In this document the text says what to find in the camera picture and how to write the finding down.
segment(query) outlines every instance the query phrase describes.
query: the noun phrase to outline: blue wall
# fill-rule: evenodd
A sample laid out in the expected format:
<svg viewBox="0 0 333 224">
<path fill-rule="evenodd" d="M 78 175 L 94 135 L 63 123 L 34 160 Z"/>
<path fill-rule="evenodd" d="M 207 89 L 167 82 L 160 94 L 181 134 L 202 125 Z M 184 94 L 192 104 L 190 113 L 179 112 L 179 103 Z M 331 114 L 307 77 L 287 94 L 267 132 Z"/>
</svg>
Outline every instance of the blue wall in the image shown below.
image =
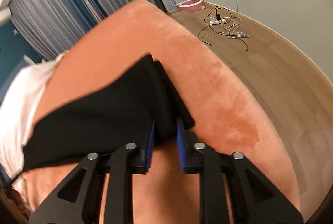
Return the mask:
<svg viewBox="0 0 333 224">
<path fill-rule="evenodd" d="M 11 21 L 0 27 L 0 88 L 15 67 L 22 64 L 24 54 L 34 62 L 41 61 L 22 35 L 14 35 L 15 29 Z"/>
</svg>

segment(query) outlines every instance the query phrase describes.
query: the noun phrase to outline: black plug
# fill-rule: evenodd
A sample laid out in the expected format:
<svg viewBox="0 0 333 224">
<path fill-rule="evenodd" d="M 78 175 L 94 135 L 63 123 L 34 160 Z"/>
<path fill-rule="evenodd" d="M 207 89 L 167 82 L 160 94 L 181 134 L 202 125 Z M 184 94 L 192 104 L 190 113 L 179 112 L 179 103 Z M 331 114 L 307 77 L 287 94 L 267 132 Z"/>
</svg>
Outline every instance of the black plug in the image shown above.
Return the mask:
<svg viewBox="0 0 333 224">
<path fill-rule="evenodd" d="M 216 20 L 217 20 L 217 21 L 220 21 L 220 20 L 221 20 L 221 16 L 220 16 L 220 14 L 219 14 L 218 12 L 216 12 Z"/>
</svg>

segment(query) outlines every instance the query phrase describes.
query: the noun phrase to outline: folded black fabric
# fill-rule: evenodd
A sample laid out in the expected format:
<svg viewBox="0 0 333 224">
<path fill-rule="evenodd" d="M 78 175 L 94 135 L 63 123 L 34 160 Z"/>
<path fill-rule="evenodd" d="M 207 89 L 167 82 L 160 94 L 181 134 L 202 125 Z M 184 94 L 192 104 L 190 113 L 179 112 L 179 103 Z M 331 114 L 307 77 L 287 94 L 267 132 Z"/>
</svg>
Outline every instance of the folded black fabric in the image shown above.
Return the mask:
<svg viewBox="0 0 333 224">
<path fill-rule="evenodd" d="M 140 144 L 156 122 L 155 144 L 176 135 L 175 119 L 186 129 L 190 113 L 159 61 L 146 55 L 106 88 L 55 110 L 40 120 L 23 148 L 24 171 L 76 162 L 90 152 L 114 152 Z"/>
</svg>

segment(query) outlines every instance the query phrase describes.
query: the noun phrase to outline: white sheet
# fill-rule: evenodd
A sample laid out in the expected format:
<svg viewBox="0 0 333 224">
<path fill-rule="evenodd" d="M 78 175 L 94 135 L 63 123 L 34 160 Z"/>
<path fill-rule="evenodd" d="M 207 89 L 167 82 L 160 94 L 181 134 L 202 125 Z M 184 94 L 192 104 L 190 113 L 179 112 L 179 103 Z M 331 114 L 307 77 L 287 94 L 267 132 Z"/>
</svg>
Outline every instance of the white sheet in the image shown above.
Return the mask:
<svg viewBox="0 0 333 224">
<path fill-rule="evenodd" d="M 4 97 L 0 107 L 0 163 L 10 178 L 23 169 L 22 147 L 28 142 L 34 114 L 46 83 L 62 57 L 63 54 L 54 61 L 22 68 Z M 19 193 L 24 190 L 21 178 L 13 186 Z"/>
</svg>

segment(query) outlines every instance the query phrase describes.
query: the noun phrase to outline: silver screw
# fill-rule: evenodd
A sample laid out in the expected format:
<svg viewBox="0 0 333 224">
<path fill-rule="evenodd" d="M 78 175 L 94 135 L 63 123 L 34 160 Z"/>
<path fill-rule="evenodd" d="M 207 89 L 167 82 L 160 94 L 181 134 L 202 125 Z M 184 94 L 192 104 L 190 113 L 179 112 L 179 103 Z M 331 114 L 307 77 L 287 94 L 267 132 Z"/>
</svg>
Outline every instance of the silver screw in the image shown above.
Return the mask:
<svg viewBox="0 0 333 224">
<path fill-rule="evenodd" d="M 90 153 L 88 154 L 88 159 L 89 160 L 95 160 L 98 157 L 97 153 Z"/>
<path fill-rule="evenodd" d="M 206 145 L 204 145 L 202 142 L 197 142 L 194 144 L 194 148 L 202 150 L 206 147 Z"/>
<path fill-rule="evenodd" d="M 128 143 L 126 144 L 125 148 L 127 150 L 134 150 L 137 147 L 137 145 L 135 143 Z"/>
<path fill-rule="evenodd" d="M 244 155 L 241 152 L 235 152 L 232 154 L 232 156 L 234 157 L 234 159 L 238 159 L 238 160 L 244 158 Z"/>
</svg>

